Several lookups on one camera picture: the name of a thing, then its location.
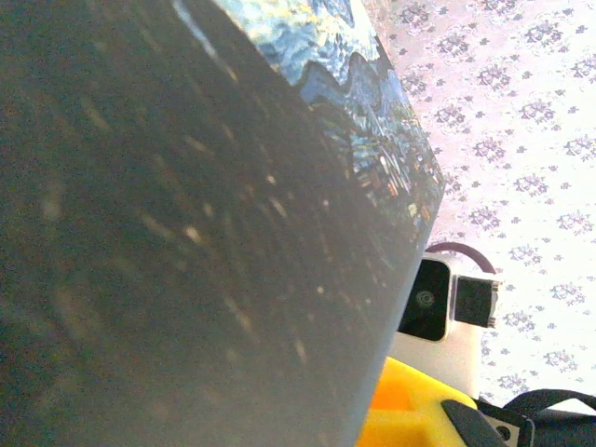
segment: yellow case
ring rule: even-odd
[[[440,406],[444,400],[477,408],[464,393],[387,359],[357,446],[466,447]]]

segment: purple cable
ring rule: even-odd
[[[478,250],[472,249],[469,245],[460,244],[459,242],[441,242],[439,244],[431,245],[426,249],[426,252],[428,253],[437,253],[439,251],[455,251],[461,253],[474,261],[478,267],[481,268],[482,272],[496,275],[496,270],[486,256]]]

